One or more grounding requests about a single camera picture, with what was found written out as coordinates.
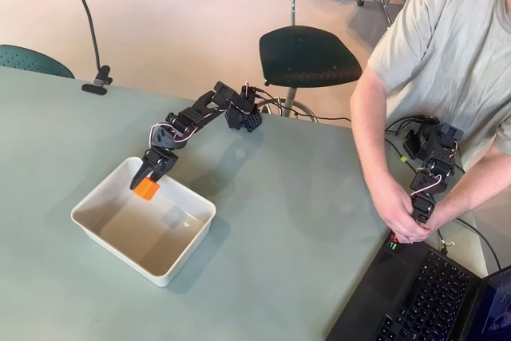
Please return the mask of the person's right hand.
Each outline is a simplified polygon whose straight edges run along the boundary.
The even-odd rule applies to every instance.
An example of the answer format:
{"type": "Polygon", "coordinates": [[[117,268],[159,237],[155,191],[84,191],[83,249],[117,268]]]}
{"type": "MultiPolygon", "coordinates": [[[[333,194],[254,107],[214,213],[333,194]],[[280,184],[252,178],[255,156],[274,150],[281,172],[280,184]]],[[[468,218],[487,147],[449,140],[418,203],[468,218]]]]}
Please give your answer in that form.
{"type": "Polygon", "coordinates": [[[410,197],[404,191],[397,191],[387,202],[384,217],[399,243],[412,244],[424,240],[429,232],[411,216],[410,197]]]}

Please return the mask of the person's left hand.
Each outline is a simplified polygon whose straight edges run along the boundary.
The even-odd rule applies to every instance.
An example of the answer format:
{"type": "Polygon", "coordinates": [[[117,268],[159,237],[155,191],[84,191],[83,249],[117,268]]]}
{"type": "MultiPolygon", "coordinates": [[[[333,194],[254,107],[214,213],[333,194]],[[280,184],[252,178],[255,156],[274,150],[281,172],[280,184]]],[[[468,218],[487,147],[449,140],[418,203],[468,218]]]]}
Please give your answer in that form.
{"type": "Polygon", "coordinates": [[[422,227],[426,230],[426,233],[422,237],[426,239],[430,234],[437,231],[443,224],[450,222],[456,216],[456,210],[449,204],[444,202],[439,203],[427,222],[422,224],[422,227]]]}

